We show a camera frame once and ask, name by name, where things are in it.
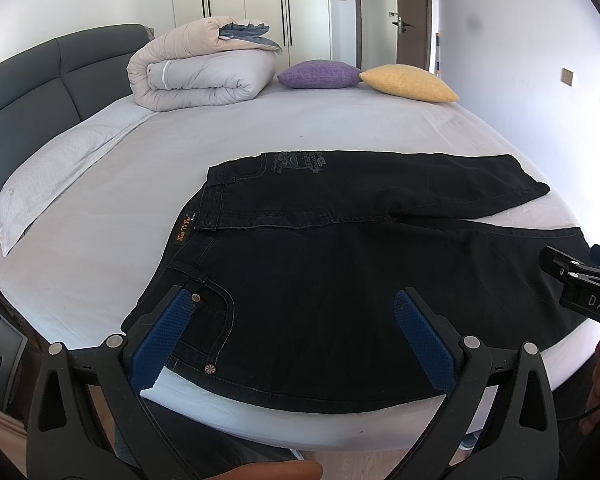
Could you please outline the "folded beige grey duvet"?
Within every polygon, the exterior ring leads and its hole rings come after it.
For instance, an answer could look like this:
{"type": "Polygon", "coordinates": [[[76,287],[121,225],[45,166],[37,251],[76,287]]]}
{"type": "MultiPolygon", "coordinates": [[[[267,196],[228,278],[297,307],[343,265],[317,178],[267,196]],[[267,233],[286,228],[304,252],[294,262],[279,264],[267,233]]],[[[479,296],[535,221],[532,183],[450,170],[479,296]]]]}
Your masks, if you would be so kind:
{"type": "Polygon", "coordinates": [[[132,55],[126,73],[137,105],[153,112],[220,106],[254,99],[276,74],[282,52],[239,40],[219,29],[236,21],[212,16],[150,40],[132,55]]]}

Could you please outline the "purple cushion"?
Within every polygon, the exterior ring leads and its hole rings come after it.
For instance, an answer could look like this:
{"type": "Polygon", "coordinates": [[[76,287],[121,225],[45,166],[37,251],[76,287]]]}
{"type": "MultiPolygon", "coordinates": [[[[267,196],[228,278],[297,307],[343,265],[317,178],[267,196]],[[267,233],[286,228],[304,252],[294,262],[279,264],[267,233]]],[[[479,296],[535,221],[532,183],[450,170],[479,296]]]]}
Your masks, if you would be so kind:
{"type": "Polygon", "coordinates": [[[291,89],[341,89],[359,84],[361,71],[339,61],[313,60],[298,63],[277,75],[291,89]]]}

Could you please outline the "yellow cushion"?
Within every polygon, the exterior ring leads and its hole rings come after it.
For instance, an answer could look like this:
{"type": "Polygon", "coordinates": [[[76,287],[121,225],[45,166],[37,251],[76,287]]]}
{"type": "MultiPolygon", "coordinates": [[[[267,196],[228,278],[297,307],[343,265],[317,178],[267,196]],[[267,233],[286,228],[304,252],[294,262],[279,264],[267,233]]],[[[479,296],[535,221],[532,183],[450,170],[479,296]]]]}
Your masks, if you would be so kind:
{"type": "Polygon", "coordinates": [[[452,103],[460,98],[440,78],[411,65],[387,64],[360,73],[373,89],[400,98],[429,103],[452,103]]]}

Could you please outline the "folded blue garment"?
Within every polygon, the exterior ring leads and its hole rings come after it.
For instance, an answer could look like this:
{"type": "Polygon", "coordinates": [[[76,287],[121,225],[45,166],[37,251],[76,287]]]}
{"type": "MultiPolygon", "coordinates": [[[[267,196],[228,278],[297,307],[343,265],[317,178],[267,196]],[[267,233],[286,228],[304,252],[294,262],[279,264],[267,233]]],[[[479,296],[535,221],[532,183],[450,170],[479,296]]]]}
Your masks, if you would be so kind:
{"type": "Polygon", "coordinates": [[[223,40],[245,41],[264,50],[279,51],[280,45],[266,36],[269,31],[270,26],[264,23],[231,22],[219,29],[219,37],[223,40]]]}

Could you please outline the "dark grey headboard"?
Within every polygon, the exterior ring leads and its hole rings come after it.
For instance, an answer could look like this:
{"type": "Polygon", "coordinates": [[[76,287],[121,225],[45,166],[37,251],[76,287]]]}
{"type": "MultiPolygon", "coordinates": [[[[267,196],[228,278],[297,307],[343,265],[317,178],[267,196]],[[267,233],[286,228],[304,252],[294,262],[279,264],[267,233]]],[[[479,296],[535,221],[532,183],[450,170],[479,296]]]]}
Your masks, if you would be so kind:
{"type": "Polygon", "coordinates": [[[0,191],[58,134],[131,94],[131,56],[149,41],[140,24],[53,38],[0,63],[0,191]]]}

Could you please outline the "brown door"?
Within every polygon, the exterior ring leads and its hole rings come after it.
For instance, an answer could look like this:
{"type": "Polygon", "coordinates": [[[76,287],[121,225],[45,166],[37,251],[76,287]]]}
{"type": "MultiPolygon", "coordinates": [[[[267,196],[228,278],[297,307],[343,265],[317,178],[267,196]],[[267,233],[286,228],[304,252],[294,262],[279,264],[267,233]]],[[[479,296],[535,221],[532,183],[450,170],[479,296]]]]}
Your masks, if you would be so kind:
{"type": "Polygon", "coordinates": [[[396,62],[429,70],[431,0],[398,0],[396,62]]]}

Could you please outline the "upper wall socket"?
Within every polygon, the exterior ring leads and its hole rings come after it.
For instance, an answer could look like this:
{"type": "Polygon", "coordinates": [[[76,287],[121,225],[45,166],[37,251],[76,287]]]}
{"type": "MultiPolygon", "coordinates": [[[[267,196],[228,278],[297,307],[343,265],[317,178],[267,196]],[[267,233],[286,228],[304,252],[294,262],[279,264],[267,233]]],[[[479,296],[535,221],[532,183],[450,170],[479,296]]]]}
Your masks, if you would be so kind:
{"type": "Polygon", "coordinates": [[[573,82],[573,72],[571,70],[567,70],[566,68],[563,68],[562,76],[560,76],[560,80],[567,86],[571,86],[572,82],[573,82]]]}

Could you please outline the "black denim pants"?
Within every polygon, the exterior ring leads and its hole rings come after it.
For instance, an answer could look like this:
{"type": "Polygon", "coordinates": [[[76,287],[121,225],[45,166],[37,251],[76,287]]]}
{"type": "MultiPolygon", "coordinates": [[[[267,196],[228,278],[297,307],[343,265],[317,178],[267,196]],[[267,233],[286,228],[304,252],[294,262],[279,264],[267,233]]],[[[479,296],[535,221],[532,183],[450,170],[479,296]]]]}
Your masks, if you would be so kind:
{"type": "Polygon", "coordinates": [[[135,307],[196,300],[168,367],[265,408],[349,414],[434,395],[393,300],[411,287],[463,335],[550,348],[582,323],[540,268],[577,228],[491,226],[550,189],[509,155],[264,153],[211,167],[135,307]]]}

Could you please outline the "white pillow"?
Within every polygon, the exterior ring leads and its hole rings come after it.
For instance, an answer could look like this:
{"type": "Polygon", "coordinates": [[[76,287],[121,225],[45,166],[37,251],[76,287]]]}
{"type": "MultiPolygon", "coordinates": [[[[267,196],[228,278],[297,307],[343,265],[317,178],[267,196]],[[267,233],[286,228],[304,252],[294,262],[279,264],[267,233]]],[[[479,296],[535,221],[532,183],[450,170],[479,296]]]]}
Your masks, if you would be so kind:
{"type": "Polygon", "coordinates": [[[0,245],[8,255],[28,227],[79,177],[127,134],[154,116],[123,98],[39,148],[6,180],[0,192],[0,245]]]}

